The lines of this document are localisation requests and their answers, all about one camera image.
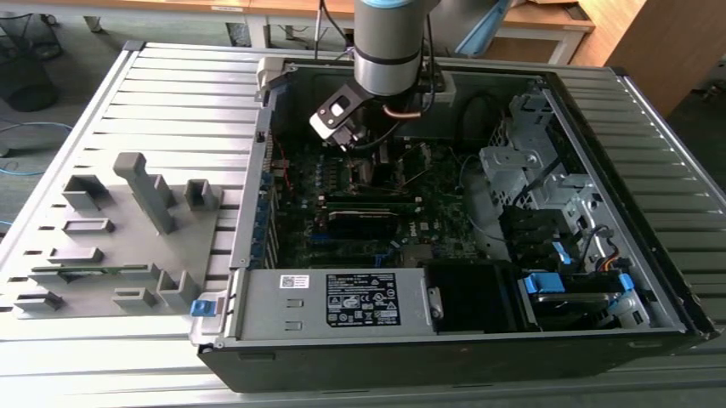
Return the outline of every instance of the barcode sticker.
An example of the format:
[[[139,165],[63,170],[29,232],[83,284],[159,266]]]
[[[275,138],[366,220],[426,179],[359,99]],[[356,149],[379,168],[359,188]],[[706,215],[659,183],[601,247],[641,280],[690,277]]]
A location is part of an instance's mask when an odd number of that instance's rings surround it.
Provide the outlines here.
[[[280,289],[307,289],[310,275],[280,275]]]
[[[215,11],[234,11],[236,13],[242,13],[242,7],[212,6],[212,10],[215,10]]]

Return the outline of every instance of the desk leg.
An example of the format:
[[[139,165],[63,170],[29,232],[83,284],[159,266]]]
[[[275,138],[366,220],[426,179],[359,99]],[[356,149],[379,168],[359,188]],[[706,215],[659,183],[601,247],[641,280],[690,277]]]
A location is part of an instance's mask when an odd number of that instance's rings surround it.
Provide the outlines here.
[[[252,48],[270,48],[268,22],[264,15],[248,15],[246,17],[250,28],[250,42]]]
[[[578,50],[582,37],[586,35],[582,31],[567,31],[563,39],[557,44],[555,52],[549,57],[550,64],[567,65],[570,64],[571,56]]]
[[[102,17],[94,17],[92,15],[84,15],[83,20],[87,21],[88,30],[91,32],[102,32]]]
[[[5,157],[11,153],[11,148],[5,146],[3,142],[0,142],[0,157]]]

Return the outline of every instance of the blue tab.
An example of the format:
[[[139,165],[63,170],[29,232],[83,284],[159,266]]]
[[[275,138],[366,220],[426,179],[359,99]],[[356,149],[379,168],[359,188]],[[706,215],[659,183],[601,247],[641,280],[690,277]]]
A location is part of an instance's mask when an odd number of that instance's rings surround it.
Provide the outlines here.
[[[635,284],[633,283],[633,278],[627,274],[621,274],[618,276],[621,283],[623,284],[623,292],[631,291],[635,289]]]
[[[570,265],[571,264],[571,258],[567,251],[565,251],[563,243],[559,241],[553,242],[553,247],[555,247],[555,251],[559,253],[559,258],[563,261],[563,264]]]
[[[537,293],[537,285],[534,284],[534,276],[529,275],[525,278],[526,292],[529,294]]]
[[[192,302],[192,317],[215,317],[216,316],[216,301],[199,300]]]
[[[563,293],[563,280],[557,272],[534,272],[525,278],[527,293]]]

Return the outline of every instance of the motherboard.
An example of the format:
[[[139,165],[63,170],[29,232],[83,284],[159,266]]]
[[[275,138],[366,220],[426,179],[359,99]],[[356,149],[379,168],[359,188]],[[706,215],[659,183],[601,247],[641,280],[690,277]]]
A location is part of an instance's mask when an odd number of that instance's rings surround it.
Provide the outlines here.
[[[403,268],[481,255],[459,186],[467,155],[450,144],[394,139],[346,154],[284,136],[271,163],[278,268]]]

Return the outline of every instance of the aluminum extrusion table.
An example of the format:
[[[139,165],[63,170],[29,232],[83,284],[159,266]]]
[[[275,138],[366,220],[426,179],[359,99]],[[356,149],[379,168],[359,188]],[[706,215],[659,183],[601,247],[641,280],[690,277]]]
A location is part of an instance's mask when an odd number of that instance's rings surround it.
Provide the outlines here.
[[[310,53],[148,43],[127,48],[41,178],[0,246],[0,264],[32,230],[52,222],[63,182],[82,166],[102,172],[108,155],[142,151],[170,184],[208,179],[224,188],[204,290],[219,290],[254,137],[255,69],[264,55]],[[557,71],[606,147],[663,245],[717,322],[726,320],[726,200],[643,100],[609,69],[458,61],[459,65]],[[726,386],[726,340],[678,355],[637,360],[593,378],[487,387],[391,388],[351,393],[235,394],[196,357],[183,315],[17,320],[3,276],[0,400],[31,406],[331,406],[482,400]]]

